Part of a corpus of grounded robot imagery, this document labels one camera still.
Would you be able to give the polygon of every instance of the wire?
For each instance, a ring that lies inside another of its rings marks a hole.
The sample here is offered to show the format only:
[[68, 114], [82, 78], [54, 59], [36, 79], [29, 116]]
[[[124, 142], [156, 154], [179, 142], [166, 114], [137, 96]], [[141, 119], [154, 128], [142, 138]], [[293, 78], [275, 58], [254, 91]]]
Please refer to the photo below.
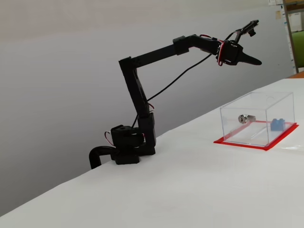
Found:
[[151, 110], [150, 112], [153, 112], [153, 111], [155, 110], [154, 106], [153, 106], [152, 104], [150, 104], [150, 103], [148, 103], [148, 104], [149, 104], [149, 106], [153, 109], [153, 110]]
[[225, 43], [220, 40], [221, 44], [220, 44], [220, 48], [219, 48], [219, 52], [218, 52], [218, 65], [221, 67], [223, 65], [223, 60], [222, 60], [222, 54], [223, 54], [223, 49], [224, 49], [224, 45]]
[[208, 37], [208, 38], [212, 39], [212, 37], [211, 37], [211, 36], [206, 35], [206, 34], [200, 34], [200, 37]]
[[155, 94], [154, 96], [150, 97], [147, 101], [152, 100], [153, 98], [157, 97], [159, 94], [161, 94], [163, 91], [165, 91], [166, 89], [168, 89], [174, 82], [176, 82], [181, 76], [183, 76], [185, 73], [187, 73], [189, 70], [191, 70], [192, 68], [196, 67], [197, 65], [201, 64], [202, 62], [204, 62], [207, 58], [209, 58], [210, 56], [212, 56], [212, 54], [209, 54], [207, 57], [205, 57], [203, 60], [201, 60], [200, 62], [190, 66], [187, 70], [185, 70], [184, 72], [182, 72], [176, 79], [174, 79], [169, 85], [167, 85], [165, 88], [163, 88], [161, 91], [159, 91], [157, 94]]
[[[153, 112], [153, 111], [155, 110], [154, 106], [153, 106], [152, 104], [150, 104], [150, 103], [148, 103], [148, 104], [149, 104], [149, 106], [151, 106], [151, 107], [153, 108], [153, 110], [151, 110], [150, 112]], [[134, 122], [133, 122], [133, 124], [132, 124], [132, 127], [131, 127], [131, 128], [134, 128], [134, 126], [135, 126], [135, 124], [136, 124], [137, 119], [138, 119], [138, 114], [136, 115], [136, 118], [135, 118], [135, 120], [134, 120]]]
[[[227, 39], [229, 39], [234, 33], [236, 33], [236, 32], [238, 32], [239, 31], [239, 29], [238, 30], [235, 30], [234, 32], [232, 32], [229, 36], [227, 36], [227, 38], [225, 39], [225, 40], [227, 40]], [[206, 34], [201, 34], [200, 35], [200, 37], [208, 37], [208, 38], [210, 38], [210, 39], [212, 39], [212, 37], [211, 36], [209, 36], [209, 35], [206, 35]], [[223, 61], [220, 63], [220, 61], [221, 61], [221, 53], [222, 53], [222, 50], [223, 50], [223, 47], [224, 47], [224, 41], [223, 40], [219, 40], [222, 44], [221, 44], [221, 46], [220, 46], [220, 49], [219, 49], [219, 53], [218, 53], [218, 55], [219, 55], [219, 57], [218, 57], [218, 64], [220, 65], [220, 66], [222, 66], [223, 65]], [[191, 70], [192, 68], [194, 68], [194, 67], [196, 67], [197, 65], [199, 65], [199, 64], [201, 64], [202, 62], [204, 62], [206, 59], [208, 59], [210, 56], [212, 56], [212, 54], [209, 54], [207, 57], [205, 57], [203, 60], [201, 60], [200, 62], [198, 62], [198, 63], [196, 63], [196, 64], [194, 64], [194, 65], [192, 65], [192, 66], [190, 66], [188, 69], [186, 69], [184, 72], [182, 72], [176, 79], [174, 79], [169, 85], [167, 85], [165, 88], [163, 88], [161, 91], [159, 91], [157, 94], [155, 94], [154, 96], [152, 96], [152, 97], [150, 97], [147, 101], [150, 101], [150, 100], [152, 100], [153, 98], [155, 98], [155, 97], [157, 97], [159, 94], [161, 94], [163, 91], [165, 91], [166, 89], [168, 89], [174, 82], [176, 82], [180, 77], [182, 77], [185, 73], [187, 73], [189, 70]], [[137, 119], [138, 119], [138, 115], [136, 116], [136, 118], [135, 118], [135, 120], [134, 120], [134, 122], [133, 122], [133, 124], [132, 124], [132, 128], [134, 128], [134, 126], [135, 126], [135, 124], [136, 124], [136, 121], [137, 121]]]
[[114, 146], [114, 144], [113, 143], [111, 143], [109, 140], [108, 140], [108, 138], [106, 137], [106, 134], [111, 134], [110, 132], [104, 132], [104, 136], [105, 136], [105, 139], [108, 141], [108, 143], [110, 143], [112, 146]]

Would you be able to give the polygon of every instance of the red wire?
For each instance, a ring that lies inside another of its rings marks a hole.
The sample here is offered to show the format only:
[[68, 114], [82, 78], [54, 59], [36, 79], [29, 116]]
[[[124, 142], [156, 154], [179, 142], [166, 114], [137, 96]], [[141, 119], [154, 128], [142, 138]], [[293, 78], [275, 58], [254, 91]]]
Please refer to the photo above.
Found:
[[200, 34], [200, 37], [208, 37], [208, 38], [212, 39], [212, 37], [211, 37], [211, 36], [206, 35], [206, 34]]
[[110, 132], [105, 132], [105, 133], [104, 133], [105, 139], [108, 141], [108, 143], [110, 143], [112, 146], [114, 146], [113, 143], [111, 143], [111, 142], [108, 140], [108, 138], [106, 137], [106, 134], [107, 134], [107, 133], [111, 134]]
[[153, 106], [152, 104], [150, 104], [150, 103], [148, 103], [148, 104], [149, 104], [149, 106], [151, 106], [151, 107], [153, 108], [153, 110], [155, 109], [154, 106]]
[[222, 61], [222, 54], [223, 54], [223, 49], [224, 49], [224, 42], [222, 40], [219, 40], [221, 42], [220, 48], [219, 48], [219, 53], [218, 53], [218, 65], [221, 67], [223, 65]]

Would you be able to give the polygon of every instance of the acrylic box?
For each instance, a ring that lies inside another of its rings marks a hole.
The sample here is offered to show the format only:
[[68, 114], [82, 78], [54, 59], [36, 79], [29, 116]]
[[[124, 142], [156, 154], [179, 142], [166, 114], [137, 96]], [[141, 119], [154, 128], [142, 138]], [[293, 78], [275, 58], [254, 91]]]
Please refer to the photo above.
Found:
[[268, 147], [296, 124], [293, 93], [249, 93], [220, 113], [226, 143]]

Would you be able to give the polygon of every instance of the green object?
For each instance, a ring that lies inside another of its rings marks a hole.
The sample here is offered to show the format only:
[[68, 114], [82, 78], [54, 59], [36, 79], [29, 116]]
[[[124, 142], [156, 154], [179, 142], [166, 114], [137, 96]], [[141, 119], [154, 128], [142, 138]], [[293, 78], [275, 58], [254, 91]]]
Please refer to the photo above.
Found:
[[294, 32], [294, 55], [297, 63], [297, 67], [304, 67], [304, 31]]

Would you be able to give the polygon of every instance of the black cable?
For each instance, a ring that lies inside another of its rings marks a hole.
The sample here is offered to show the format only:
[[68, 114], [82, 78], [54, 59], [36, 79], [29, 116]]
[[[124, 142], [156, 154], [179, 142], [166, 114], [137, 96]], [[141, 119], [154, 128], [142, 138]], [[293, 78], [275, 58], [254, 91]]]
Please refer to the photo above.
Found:
[[[227, 36], [227, 39], [229, 39], [235, 32], [239, 31], [240, 29], [238, 30], [235, 30], [234, 32], [232, 32], [229, 36]], [[212, 56], [212, 54], [209, 54], [206, 58], [204, 58], [203, 60], [201, 60], [200, 62], [194, 64], [193, 66], [190, 66], [188, 69], [186, 69], [184, 72], [182, 72], [182, 74], [180, 74], [176, 79], [174, 79], [169, 85], [167, 85], [165, 88], [163, 88], [161, 91], [159, 91], [157, 94], [155, 94], [154, 96], [150, 97], [147, 101], [150, 101], [152, 100], [153, 98], [155, 98], [156, 96], [158, 96], [159, 94], [161, 94], [163, 91], [165, 91], [166, 89], [168, 89], [174, 82], [176, 82], [181, 76], [183, 76], [187, 71], [191, 70], [192, 68], [196, 67], [197, 65], [201, 64], [202, 62], [204, 62], [207, 58], [209, 58], [210, 56]], [[132, 124], [132, 128], [134, 128], [135, 124], [136, 124], [136, 121], [138, 119], [138, 115], [136, 116], [133, 124]]]
[[147, 101], [152, 100], [153, 98], [155, 98], [156, 96], [158, 96], [159, 94], [161, 94], [163, 91], [165, 91], [166, 89], [168, 89], [174, 82], [176, 82], [181, 76], [183, 76], [185, 73], [187, 73], [187, 71], [191, 70], [192, 68], [196, 67], [197, 65], [201, 64], [202, 62], [204, 62], [207, 58], [209, 58], [210, 56], [212, 56], [212, 54], [209, 54], [206, 58], [204, 58], [203, 60], [201, 60], [200, 62], [194, 64], [193, 66], [190, 66], [187, 70], [185, 70], [184, 72], [182, 72], [176, 79], [174, 79], [169, 85], [167, 85], [166, 87], [164, 87], [161, 91], [159, 91], [157, 94], [155, 94], [154, 96], [150, 97]]
[[138, 118], [138, 114], [136, 115], [136, 118], [135, 118], [134, 123], [132, 124], [132, 127], [131, 127], [131, 128], [134, 128], [134, 126], [135, 126], [135, 124], [136, 124], [137, 118]]

